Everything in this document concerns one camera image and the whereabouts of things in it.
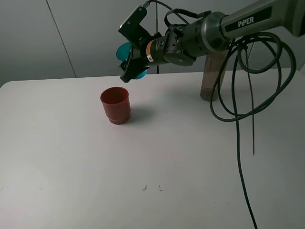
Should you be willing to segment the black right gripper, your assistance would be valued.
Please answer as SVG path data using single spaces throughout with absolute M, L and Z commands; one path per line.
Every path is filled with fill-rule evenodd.
M 157 33 L 150 40 L 146 41 L 141 49 L 136 49 L 132 46 L 132 62 L 135 64 L 135 67 L 132 67 L 132 69 L 138 70 L 141 73 L 155 65 L 167 63 L 183 64 L 181 37 L 181 33 L 167 33 L 164 36 Z M 127 70 L 130 59 L 128 57 L 125 60 L 120 60 L 119 68 L 123 72 Z

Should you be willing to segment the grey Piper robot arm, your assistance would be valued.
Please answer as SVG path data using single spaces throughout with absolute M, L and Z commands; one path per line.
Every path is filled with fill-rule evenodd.
M 260 0 L 233 14 L 204 11 L 193 13 L 169 9 L 168 14 L 195 19 L 171 24 L 165 20 L 165 35 L 150 35 L 141 26 L 150 1 L 138 6 L 122 23 L 119 33 L 131 44 L 123 59 L 121 80 L 129 82 L 152 66 L 172 63 L 191 66 L 198 57 L 224 51 L 236 38 L 275 27 L 285 27 L 295 37 L 305 33 L 305 3 L 302 0 Z

